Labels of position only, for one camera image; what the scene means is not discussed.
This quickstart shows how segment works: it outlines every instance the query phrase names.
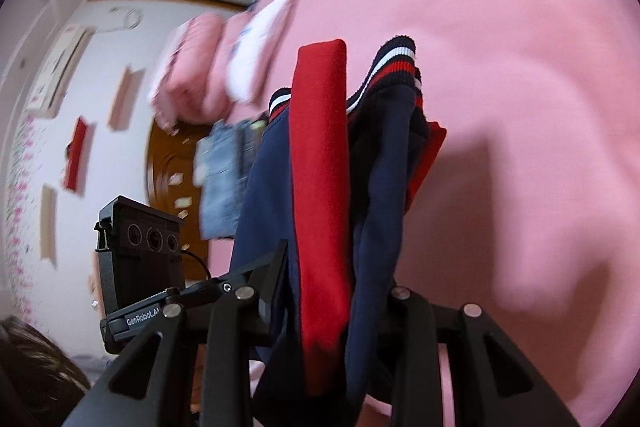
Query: pink bed sheet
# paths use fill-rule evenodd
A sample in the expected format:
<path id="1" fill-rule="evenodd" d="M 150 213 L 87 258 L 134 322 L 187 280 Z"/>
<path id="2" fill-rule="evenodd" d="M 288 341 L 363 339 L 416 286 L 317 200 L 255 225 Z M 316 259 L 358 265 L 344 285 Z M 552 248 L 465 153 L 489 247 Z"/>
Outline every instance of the pink bed sheet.
<path id="1" fill-rule="evenodd" d="M 233 119 L 289 85 L 300 46 L 344 39 L 351 93 L 396 34 L 415 39 L 425 113 L 449 130 L 399 282 L 479 303 L 581 425 L 601 425 L 640 366 L 638 2 L 299 0 L 260 103 Z M 223 273 L 230 244 L 211 253 Z"/>

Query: screw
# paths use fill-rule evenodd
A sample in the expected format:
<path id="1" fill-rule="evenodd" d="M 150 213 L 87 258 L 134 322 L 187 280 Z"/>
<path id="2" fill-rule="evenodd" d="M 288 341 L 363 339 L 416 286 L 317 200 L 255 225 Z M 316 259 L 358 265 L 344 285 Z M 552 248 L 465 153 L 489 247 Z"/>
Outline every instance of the screw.
<path id="1" fill-rule="evenodd" d="M 241 301 L 246 301 L 255 295 L 255 290 L 251 286 L 240 286 L 236 290 L 236 297 Z"/>
<path id="2" fill-rule="evenodd" d="M 164 308 L 162 308 L 162 315 L 164 315 L 168 319 L 172 319 L 177 317 L 182 313 L 182 306 L 177 303 L 167 304 Z"/>
<path id="3" fill-rule="evenodd" d="M 407 288 L 396 286 L 391 290 L 391 296 L 399 301 L 406 301 L 411 296 L 411 292 Z"/>
<path id="4" fill-rule="evenodd" d="M 465 315 L 467 317 L 471 317 L 474 319 L 482 315 L 482 308 L 473 303 L 465 304 L 465 306 L 462 308 L 462 311 L 465 312 Z"/>

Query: light blue jeans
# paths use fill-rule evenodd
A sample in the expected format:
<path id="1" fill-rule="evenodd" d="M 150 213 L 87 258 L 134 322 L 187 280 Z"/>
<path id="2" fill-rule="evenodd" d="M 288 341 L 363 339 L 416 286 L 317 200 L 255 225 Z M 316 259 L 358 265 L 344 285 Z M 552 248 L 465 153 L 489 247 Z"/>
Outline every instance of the light blue jeans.
<path id="1" fill-rule="evenodd" d="M 229 125 L 218 121 L 199 140 L 194 159 L 194 185 L 200 195 L 200 237 L 235 238 L 249 171 L 260 136 L 252 120 Z"/>

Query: camera lens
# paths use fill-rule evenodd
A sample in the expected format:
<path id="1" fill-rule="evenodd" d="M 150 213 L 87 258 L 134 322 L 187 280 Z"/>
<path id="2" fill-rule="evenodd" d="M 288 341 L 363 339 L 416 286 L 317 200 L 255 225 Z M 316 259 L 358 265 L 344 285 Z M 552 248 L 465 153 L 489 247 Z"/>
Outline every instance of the camera lens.
<path id="1" fill-rule="evenodd" d="M 138 225 L 129 225 L 127 237 L 129 237 L 130 243 L 134 247 L 137 247 L 140 244 L 140 241 L 142 241 L 142 232 L 140 232 L 140 227 Z"/>
<path id="2" fill-rule="evenodd" d="M 151 250 L 160 250 L 162 248 L 162 235 L 156 229 L 149 229 L 146 233 L 146 242 Z"/>
<path id="3" fill-rule="evenodd" d="M 174 234 L 170 234 L 169 237 L 166 238 L 166 245 L 172 252 L 178 250 L 178 240 L 175 238 Z"/>

